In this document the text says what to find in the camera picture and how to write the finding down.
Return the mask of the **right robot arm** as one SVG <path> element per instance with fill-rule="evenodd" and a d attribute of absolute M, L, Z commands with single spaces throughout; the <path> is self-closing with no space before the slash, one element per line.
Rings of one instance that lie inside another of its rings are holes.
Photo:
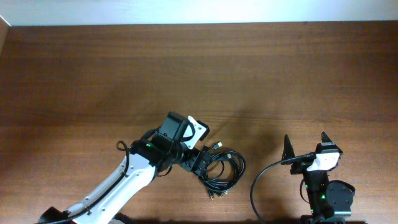
<path fill-rule="evenodd" d="M 330 180 L 328 173 L 338 167 L 343 151 L 321 133 L 315 151 L 301 156 L 294 154 L 288 135 L 284 136 L 282 164 L 290 165 L 292 175 L 302 175 L 311 214 L 302 215 L 300 223 L 345 223 L 351 216 L 355 188 L 341 180 Z"/>

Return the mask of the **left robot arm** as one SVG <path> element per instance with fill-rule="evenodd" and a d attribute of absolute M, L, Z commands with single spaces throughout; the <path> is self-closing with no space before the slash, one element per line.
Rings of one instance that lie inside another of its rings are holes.
<path fill-rule="evenodd" d="M 170 112 L 158 128 L 147 131 L 131 145 L 117 142 L 125 158 L 92 192 L 62 212 L 50 207 L 38 222 L 109 223 L 138 191 L 174 164 L 200 175 L 209 157 L 202 156 L 195 145 L 209 131 L 205 123 L 192 116 Z"/>

